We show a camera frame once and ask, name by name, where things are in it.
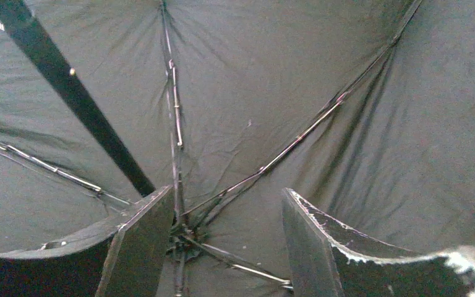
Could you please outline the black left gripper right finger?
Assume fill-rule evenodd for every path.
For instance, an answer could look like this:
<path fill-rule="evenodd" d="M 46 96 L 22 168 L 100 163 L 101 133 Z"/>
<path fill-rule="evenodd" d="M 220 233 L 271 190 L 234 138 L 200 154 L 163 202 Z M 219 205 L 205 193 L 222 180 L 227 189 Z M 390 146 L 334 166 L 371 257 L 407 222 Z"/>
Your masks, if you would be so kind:
<path fill-rule="evenodd" d="M 475 296 L 475 246 L 421 253 L 372 238 L 283 190 L 296 296 Z"/>

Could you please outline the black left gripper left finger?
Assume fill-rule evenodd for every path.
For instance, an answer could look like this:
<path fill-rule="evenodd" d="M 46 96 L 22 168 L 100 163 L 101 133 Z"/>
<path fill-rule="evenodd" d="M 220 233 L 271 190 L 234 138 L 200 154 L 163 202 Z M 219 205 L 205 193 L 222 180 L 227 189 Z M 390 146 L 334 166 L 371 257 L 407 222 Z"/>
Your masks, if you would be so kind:
<path fill-rule="evenodd" d="M 0 253 L 0 296 L 155 296 L 173 217 L 163 186 L 38 249 Z"/>

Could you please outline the lavender folding umbrella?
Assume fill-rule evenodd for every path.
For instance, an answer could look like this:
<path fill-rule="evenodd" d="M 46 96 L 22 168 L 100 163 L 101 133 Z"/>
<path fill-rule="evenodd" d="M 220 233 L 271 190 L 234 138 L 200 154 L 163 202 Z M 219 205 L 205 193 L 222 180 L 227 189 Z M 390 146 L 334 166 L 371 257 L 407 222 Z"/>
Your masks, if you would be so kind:
<path fill-rule="evenodd" d="M 475 246 L 475 1 L 0 1 L 0 253 L 163 186 L 155 296 L 296 296 L 286 188 Z"/>

